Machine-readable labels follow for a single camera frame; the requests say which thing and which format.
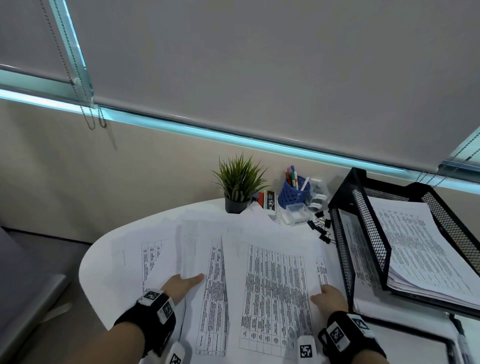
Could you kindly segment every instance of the gray floor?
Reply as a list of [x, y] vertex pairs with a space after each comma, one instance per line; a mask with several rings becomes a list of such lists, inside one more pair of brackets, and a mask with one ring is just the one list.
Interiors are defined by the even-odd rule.
[[9, 364], [63, 363], [70, 354], [106, 331], [78, 281], [78, 268], [89, 245], [19, 232], [9, 234], [30, 255], [39, 259], [47, 271], [63, 273], [71, 279], [53, 308], [64, 303], [73, 304], [70, 311], [40, 324]]

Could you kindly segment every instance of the pen holder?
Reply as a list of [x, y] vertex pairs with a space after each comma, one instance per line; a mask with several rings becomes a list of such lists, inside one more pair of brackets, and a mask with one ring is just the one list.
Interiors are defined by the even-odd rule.
[[[297, 178], [301, 188], [305, 182], [305, 179], [301, 176], [297, 176]], [[300, 191], [290, 186], [287, 182], [287, 179], [285, 179], [285, 182], [283, 182], [282, 191], [278, 195], [278, 204], [282, 206], [282, 208], [285, 208], [285, 206], [291, 204], [303, 204], [305, 203], [305, 198], [309, 193], [310, 182], [307, 183], [303, 191]]]

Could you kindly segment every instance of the hand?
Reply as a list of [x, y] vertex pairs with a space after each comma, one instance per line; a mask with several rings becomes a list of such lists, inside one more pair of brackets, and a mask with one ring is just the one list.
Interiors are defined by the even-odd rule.
[[335, 311], [348, 312], [348, 303], [342, 292], [328, 284], [324, 284], [321, 288], [322, 293], [310, 297], [310, 300], [317, 305], [325, 320], [328, 320]]
[[187, 293], [204, 280], [203, 273], [198, 276], [182, 279], [180, 274], [170, 277], [170, 279], [163, 285], [162, 291], [173, 299], [173, 303], [178, 305]]

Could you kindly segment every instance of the roller blind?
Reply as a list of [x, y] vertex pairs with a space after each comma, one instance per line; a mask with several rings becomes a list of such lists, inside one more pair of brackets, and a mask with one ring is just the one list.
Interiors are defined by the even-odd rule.
[[[67, 60], [48, 0], [43, 3], [60, 52]], [[65, 83], [69, 81], [40, 0], [0, 1], [0, 69]]]
[[102, 105], [429, 171], [478, 126], [478, 1], [67, 3]]

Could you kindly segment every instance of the beige wall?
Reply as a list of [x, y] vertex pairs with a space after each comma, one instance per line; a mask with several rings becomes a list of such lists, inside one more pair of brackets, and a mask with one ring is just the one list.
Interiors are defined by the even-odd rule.
[[[269, 167], [266, 177], [277, 191], [291, 164], [302, 175], [324, 178], [333, 190], [348, 173], [183, 135], [116, 122], [110, 126], [117, 150], [107, 131], [90, 131], [82, 115], [0, 100], [0, 224], [94, 242], [139, 218], [222, 197], [210, 170], [217, 168], [219, 156], [242, 151]], [[480, 237], [480, 196], [437, 190]]]

